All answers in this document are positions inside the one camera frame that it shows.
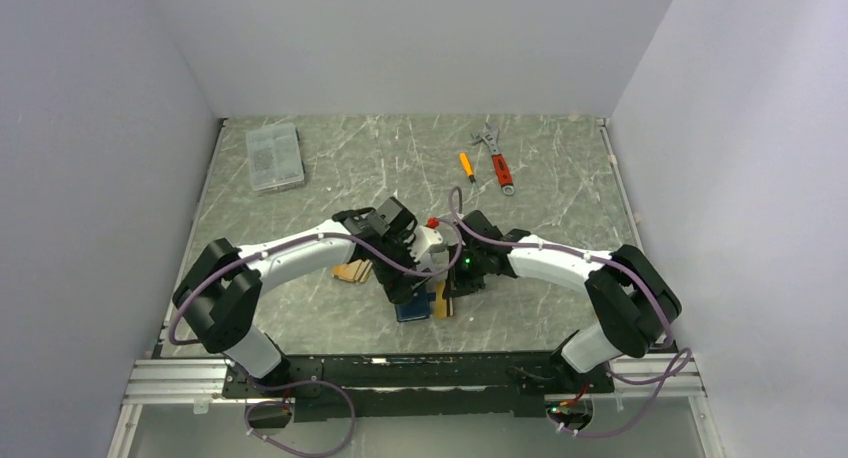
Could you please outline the gold credit card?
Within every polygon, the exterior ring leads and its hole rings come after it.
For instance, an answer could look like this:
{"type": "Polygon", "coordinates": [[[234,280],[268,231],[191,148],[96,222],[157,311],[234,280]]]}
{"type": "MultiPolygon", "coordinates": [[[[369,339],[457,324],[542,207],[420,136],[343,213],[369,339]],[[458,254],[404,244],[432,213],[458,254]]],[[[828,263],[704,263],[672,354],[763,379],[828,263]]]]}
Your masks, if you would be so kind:
{"type": "Polygon", "coordinates": [[[433,316],[437,319],[453,317],[453,299],[449,295],[449,287],[445,281],[439,282],[435,289],[435,300],[433,302],[433,316]]]}

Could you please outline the blue leather card holder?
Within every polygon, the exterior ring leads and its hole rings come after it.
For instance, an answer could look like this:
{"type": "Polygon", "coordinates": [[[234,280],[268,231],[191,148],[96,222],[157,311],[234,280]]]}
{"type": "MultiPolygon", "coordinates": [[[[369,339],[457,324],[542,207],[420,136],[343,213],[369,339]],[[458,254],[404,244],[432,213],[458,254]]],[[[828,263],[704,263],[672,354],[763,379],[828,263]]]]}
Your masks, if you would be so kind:
{"type": "Polygon", "coordinates": [[[406,323],[429,319],[432,315],[432,304],[435,299],[436,294],[434,292],[428,292],[425,288],[416,290],[410,302],[394,306],[396,321],[406,323]]]}

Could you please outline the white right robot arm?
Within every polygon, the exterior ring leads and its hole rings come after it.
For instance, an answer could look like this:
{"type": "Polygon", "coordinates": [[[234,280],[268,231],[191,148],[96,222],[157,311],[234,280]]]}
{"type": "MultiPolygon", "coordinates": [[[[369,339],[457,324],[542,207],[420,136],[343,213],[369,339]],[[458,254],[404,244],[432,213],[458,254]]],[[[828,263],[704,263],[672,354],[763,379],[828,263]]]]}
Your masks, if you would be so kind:
{"type": "Polygon", "coordinates": [[[585,250],[521,229],[504,235],[478,210],[457,226],[464,245],[478,254],[459,259],[460,268],[542,280],[588,297],[596,323],[567,338],[553,354],[551,379],[560,391],[578,391],[591,371],[613,358],[644,357],[662,337],[670,345],[671,324],[682,305],[641,249],[585,250]]]}

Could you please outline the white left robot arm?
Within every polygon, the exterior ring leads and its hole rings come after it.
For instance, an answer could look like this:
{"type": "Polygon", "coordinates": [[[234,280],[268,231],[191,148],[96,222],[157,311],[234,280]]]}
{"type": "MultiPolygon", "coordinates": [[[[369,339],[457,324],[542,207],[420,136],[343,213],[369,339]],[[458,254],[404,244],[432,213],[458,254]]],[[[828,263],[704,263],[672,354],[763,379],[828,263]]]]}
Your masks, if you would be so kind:
{"type": "Polygon", "coordinates": [[[422,258],[443,243],[394,197],[272,242],[235,246],[217,239],[177,285],[175,319],[189,325],[207,352],[239,365],[258,395],[272,398],[290,382],[291,362],[254,323],[263,295],[314,271],[364,260],[388,300],[406,305],[431,275],[422,258]]]}

